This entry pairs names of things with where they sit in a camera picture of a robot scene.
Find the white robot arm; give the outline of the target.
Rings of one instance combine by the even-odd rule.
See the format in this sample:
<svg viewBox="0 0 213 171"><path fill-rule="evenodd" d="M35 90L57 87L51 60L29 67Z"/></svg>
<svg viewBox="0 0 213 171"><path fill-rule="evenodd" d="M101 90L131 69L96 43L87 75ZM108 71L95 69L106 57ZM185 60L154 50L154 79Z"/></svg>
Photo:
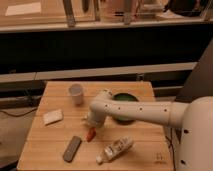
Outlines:
<svg viewBox="0 0 213 171"><path fill-rule="evenodd" d="M87 122L102 127L107 116L126 117L181 130L177 171L213 171L213 97L191 103L115 101L100 91L90 102Z"/></svg>

